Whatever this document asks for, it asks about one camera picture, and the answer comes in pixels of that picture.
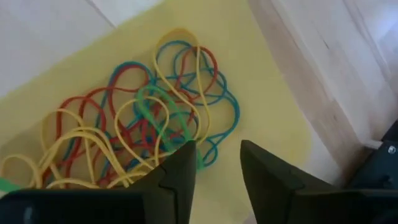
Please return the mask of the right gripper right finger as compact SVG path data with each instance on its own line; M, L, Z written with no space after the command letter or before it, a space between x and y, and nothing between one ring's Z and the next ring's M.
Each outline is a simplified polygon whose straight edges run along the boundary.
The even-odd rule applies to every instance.
M249 140L241 141L240 161L258 223L353 223L339 188Z

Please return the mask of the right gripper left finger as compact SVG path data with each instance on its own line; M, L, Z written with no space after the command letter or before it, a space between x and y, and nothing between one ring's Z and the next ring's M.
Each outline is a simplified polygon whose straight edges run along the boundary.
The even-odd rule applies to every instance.
M191 140L132 185L142 201L140 223L190 221L197 172L196 143Z

